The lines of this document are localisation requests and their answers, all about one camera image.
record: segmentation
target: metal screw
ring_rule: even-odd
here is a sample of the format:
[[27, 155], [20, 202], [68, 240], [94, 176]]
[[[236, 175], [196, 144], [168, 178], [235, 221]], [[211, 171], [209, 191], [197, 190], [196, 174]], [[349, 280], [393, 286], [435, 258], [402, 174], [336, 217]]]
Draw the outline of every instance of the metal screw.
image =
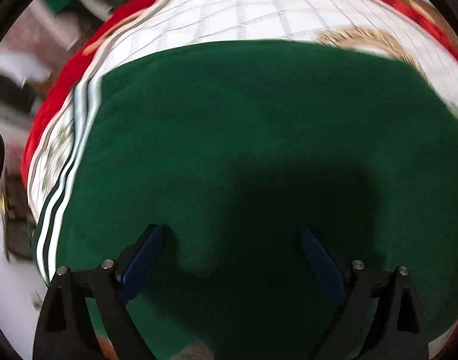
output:
[[111, 269], [114, 266], [114, 261], [112, 259], [105, 259], [101, 264], [103, 269]]
[[364, 262], [363, 261], [360, 261], [359, 259], [355, 259], [353, 262], [352, 262], [352, 266], [354, 267], [354, 269], [357, 269], [358, 271], [364, 269]]
[[58, 276], [65, 275], [66, 272], [67, 272], [67, 267], [64, 265], [57, 268], [57, 271], [56, 271]]
[[407, 275], [409, 274], [409, 270], [408, 270], [405, 266], [401, 265], [401, 266], [399, 267], [399, 273], [400, 273], [402, 276], [407, 276]]

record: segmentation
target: silver bolt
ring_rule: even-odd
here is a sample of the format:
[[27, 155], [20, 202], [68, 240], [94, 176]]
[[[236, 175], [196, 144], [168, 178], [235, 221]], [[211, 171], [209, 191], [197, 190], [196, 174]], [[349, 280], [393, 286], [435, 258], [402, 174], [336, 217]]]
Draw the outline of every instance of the silver bolt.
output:
[[363, 261], [360, 261], [359, 259], [355, 259], [353, 262], [352, 262], [352, 266], [354, 267], [354, 269], [357, 269], [358, 271], [361, 271], [362, 269], [364, 269], [364, 262]]
[[67, 267], [64, 266], [64, 265], [63, 265], [63, 266], [60, 266], [59, 268], [57, 268], [57, 271], [56, 271], [56, 273], [57, 273], [58, 276], [65, 275], [66, 272], [67, 272]]
[[401, 265], [401, 266], [399, 267], [399, 273], [400, 273], [402, 276], [407, 276], [407, 275], [409, 274], [409, 270], [408, 270], [405, 266]]
[[114, 261], [112, 259], [105, 259], [101, 264], [103, 269], [111, 269], [114, 266]]

